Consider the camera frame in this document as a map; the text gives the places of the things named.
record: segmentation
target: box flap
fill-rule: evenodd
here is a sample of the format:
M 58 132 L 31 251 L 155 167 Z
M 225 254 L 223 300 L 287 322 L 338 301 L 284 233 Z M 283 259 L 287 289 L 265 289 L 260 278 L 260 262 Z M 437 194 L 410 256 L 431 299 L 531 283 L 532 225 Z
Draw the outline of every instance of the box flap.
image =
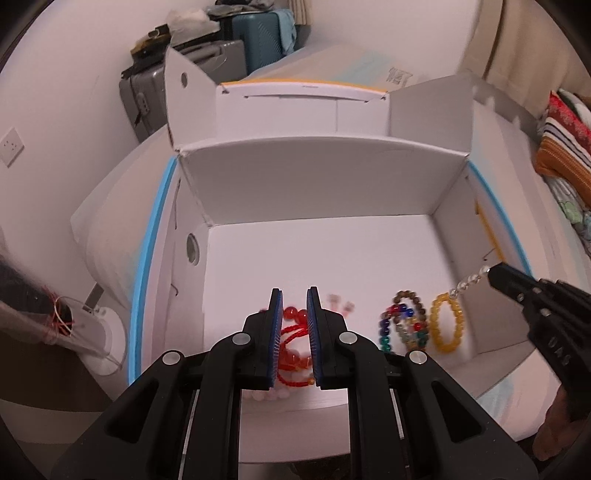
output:
M 175 150 L 216 136 L 216 84 L 173 48 L 166 52 L 164 87 Z
M 444 77 L 390 93 L 390 135 L 463 153 L 472 144 L 472 79 Z

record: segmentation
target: light blue cloth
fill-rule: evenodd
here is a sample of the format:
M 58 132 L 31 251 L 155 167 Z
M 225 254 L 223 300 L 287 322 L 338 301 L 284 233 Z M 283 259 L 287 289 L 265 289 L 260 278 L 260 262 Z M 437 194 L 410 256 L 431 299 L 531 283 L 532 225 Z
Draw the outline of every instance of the light blue cloth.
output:
M 283 55 L 289 55 L 294 52 L 296 46 L 296 19 L 294 13 L 288 8 L 273 10 L 279 17 L 279 32 L 281 35 L 281 47 Z

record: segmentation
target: beige curtain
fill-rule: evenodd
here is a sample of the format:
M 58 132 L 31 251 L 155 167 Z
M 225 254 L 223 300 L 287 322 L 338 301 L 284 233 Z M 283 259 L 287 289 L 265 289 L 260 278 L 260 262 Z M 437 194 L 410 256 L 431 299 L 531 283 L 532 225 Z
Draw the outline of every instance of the beige curtain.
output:
M 591 95 L 591 76 L 535 0 L 482 0 L 461 68 L 503 90 L 536 118 L 551 90 Z

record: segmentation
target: beaded bracelet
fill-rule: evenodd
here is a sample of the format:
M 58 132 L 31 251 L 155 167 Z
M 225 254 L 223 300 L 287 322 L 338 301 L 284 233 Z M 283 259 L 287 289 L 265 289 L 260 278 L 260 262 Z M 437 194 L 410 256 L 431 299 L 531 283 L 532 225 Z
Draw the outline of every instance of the beaded bracelet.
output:
M 409 308 L 405 303 L 400 303 L 404 298 L 412 301 L 414 308 Z M 421 299 L 410 290 L 400 290 L 392 299 L 392 305 L 382 314 L 379 323 L 380 346 L 384 352 L 392 351 L 390 345 L 390 319 L 394 322 L 396 331 L 407 350 L 417 348 L 423 350 L 429 340 L 427 316 Z
M 462 342 L 462 335 L 464 332 L 464 314 L 457 302 L 460 293 L 464 293 L 470 285 L 476 285 L 482 277 L 487 275 L 490 268 L 485 265 L 480 269 L 478 274 L 470 275 L 467 279 L 460 281 L 456 288 L 452 288 L 449 292 L 438 295 L 431 305 L 431 315 L 429 317 L 429 328 L 433 336 L 433 343 L 435 347 L 443 353 L 452 353 Z M 453 332 L 453 340 L 450 343 L 444 343 L 441 338 L 441 330 L 439 329 L 439 311 L 441 305 L 448 302 L 452 308 L 454 317 L 456 318 L 456 328 Z

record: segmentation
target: silver screw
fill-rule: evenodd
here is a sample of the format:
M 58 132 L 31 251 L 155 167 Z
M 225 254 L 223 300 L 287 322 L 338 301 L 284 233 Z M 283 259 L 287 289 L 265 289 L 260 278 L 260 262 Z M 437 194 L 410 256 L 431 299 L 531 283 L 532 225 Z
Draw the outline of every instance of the silver screw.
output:
M 422 365 L 427 361 L 427 354 L 420 350 L 413 350 L 412 352 L 410 352 L 410 355 L 408 357 L 410 358 L 410 361 L 412 363 L 417 365 Z
M 237 333 L 232 337 L 232 343 L 234 345 L 246 345 L 250 341 L 251 336 L 244 332 Z
M 353 345 L 357 341 L 357 335 L 353 332 L 343 332 L 339 335 L 339 340 L 347 345 Z
M 178 352 L 166 352 L 162 357 L 162 362 L 166 365 L 176 365 L 181 360 L 181 354 Z

